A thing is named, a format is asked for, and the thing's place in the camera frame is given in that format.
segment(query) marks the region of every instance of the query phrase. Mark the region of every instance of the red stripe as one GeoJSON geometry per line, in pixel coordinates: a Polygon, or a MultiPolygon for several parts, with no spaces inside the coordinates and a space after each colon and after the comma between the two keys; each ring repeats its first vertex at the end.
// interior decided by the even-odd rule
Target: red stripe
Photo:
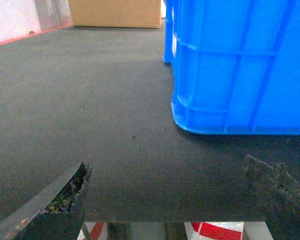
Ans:
{"type": "Polygon", "coordinates": [[[36,32],[34,34],[28,34],[28,35],[25,35],[25,36],[12,38],[12,39],[9,39],[9,40],[6,40],[6,41],[1,41],[0,45],[12,43],[12,42],[15,42],[15,41],[18,41],[18,40],[21,40],[21,39],[30,38],[30,37],[33,37],[33,36],[36,36],[36,35],[39,35],[39,34],[48,33],[48,32],[51,32],[51,31],[55,31],[55,30],[58,30],[58,29],[63,29],[63,28],[70,27],[70,26],[72,26],[72,23],[71,24],[66,24],[66,25],[63,25],[63,26],[59,26],[59,27],[55,27],[55,28],[51,28],[51,29],[44,30],[44,31],[39,31],[39,32],[36,32]]]}
{"type": "Polygon", "coordinates": [[[192,222],[192,223],[191,223],[193,229],[194,229],[197,233],[199,232],[201,223],[202,223],[202,222],[192,222]]]}
{"type": "MultiPolygon", "coordinates": [[[[193,229],[199,232],[200,222],[192,223],[193,229]]],[[[203,222],[200,235],[214,240],[241,240],[242,233],[203,222]]]]}
{"type": "Polygon", "coordinates": [[[104,227],[104,223],[103,222],[97,222],[91,232],[90,232],[90,238],[91,240],[98,240],[98,238],[100,237],[101,235],[101,232],[102,232],[102,228],[104,227]]]}

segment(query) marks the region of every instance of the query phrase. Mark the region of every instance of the wall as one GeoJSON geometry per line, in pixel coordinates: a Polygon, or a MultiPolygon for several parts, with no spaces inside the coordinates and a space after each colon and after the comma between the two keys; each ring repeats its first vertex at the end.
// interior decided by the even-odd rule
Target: wall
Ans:
{"type": "Polygon", "coordinates": [[[40,30],[34,0],[0,0],[0,42],[40,30]]]}
{"type": "Polygon", "coordinates": [[[71,23],[68,0],[0,0],[0,42],[71,23]]]}

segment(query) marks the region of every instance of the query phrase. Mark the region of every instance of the blue plastic crate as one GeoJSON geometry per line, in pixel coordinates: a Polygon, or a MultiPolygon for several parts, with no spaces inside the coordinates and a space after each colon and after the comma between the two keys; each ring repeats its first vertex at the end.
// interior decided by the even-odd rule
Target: blue plastic crate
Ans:
{"type": "Polygon", "coordinates": [[[300,135],[300,0],[167,0],[163,59],[182,129],[300,135]]]}

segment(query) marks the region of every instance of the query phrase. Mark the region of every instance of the dark gray carpet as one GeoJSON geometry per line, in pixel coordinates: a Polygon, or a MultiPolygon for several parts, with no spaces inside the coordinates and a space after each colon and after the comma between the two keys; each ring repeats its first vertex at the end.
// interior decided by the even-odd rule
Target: dark gray carpet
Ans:
{"type": "Polygon", "coordinates": [[[300,181],[300,136],[175,126],[164,29],[70,27],[0,46],[0,220],[79,161],[87,219],[260,220],[246,154],[300,181]]]}

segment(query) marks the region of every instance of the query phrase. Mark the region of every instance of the floor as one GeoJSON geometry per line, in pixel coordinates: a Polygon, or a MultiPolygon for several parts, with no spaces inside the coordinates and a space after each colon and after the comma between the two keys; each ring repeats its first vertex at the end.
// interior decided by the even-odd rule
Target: floor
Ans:
{"type": "Polygon", "coordinates": [[[179,129],[165,28],[68,27],[0,46],[0,220],[70,166],[91,222],[260,221],[250,154],[300,181],[300,136],[179,129]]]}

